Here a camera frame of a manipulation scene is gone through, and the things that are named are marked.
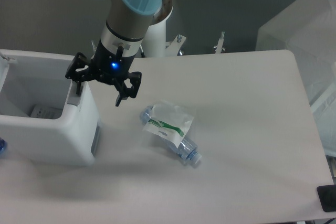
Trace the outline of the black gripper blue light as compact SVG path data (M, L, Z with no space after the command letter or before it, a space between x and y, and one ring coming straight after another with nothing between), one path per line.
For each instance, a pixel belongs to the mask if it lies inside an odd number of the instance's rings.
M107 77L108 82L115 78L114 86L119 92L115 105L119 106L122 100L136 98L141 85L142 73L129 72L134 57L135 55L117 56L117 51L110 52L100 40L93 59L88 59L83 53L78 52L68 66L65 77L75 82L76 95L80 95L81 84L94 80L97 68L99 75ZM127 87L126 80L130 81L131 87Z

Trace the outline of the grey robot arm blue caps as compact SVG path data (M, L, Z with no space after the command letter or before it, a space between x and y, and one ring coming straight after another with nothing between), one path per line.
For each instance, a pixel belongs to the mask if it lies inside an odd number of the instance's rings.
M76 85L76 95L81 94L82 83L97 80L115 86L116 106L137 96L142 73L129 69L161 6L162 0L111 0L94 55L88 58L78 52L66 71L65 77Z

